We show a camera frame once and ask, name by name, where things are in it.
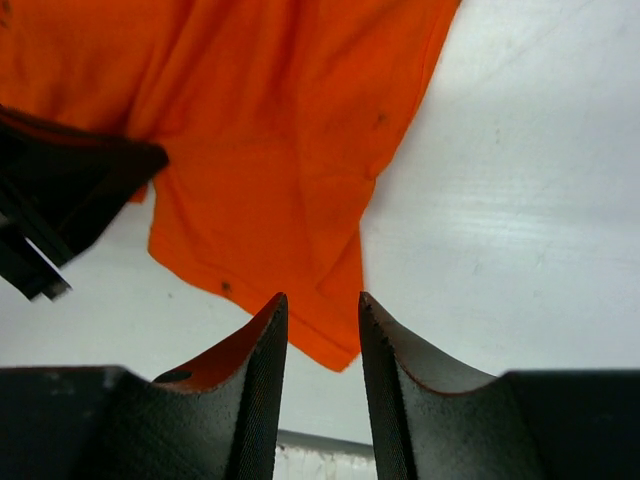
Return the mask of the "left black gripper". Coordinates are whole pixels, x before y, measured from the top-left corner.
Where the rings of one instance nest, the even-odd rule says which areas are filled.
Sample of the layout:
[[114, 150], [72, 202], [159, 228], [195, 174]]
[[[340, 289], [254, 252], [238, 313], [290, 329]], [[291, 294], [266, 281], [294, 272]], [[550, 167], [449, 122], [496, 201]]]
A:
[[27, 299], [70, 286], [59, 274], [169, 163], [156, 144], [1, 109], [1, 276]]

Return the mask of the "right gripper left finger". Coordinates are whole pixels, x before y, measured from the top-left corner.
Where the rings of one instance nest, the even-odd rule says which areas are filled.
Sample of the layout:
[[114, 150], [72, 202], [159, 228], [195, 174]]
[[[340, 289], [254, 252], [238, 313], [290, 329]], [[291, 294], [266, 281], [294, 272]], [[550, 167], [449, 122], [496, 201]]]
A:
[[5, 479], [269, 479], [288, 336], [275, 295], [246, 325], [146, 381], [120, 366], [5, 368]]

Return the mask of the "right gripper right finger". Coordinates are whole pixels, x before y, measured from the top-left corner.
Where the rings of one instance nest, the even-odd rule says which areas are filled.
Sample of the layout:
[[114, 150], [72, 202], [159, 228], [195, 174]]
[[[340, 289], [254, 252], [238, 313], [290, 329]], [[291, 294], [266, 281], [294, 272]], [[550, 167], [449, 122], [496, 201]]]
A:
[[635, 479], [635, 369], [512, 370], [448, 355], [359, 298], [361, 354], [382, 479]]

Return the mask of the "orange t shirt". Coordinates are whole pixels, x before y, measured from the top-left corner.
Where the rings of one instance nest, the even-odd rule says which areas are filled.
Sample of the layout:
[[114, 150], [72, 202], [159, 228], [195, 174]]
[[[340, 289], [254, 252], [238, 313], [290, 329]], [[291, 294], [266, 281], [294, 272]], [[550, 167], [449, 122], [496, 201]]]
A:
[[253, 313], [289, 298], [322, 366], [359, 354], [360, 221], [455, 1], [5, 1], [1, 102], [158, 143], [150, 254]]

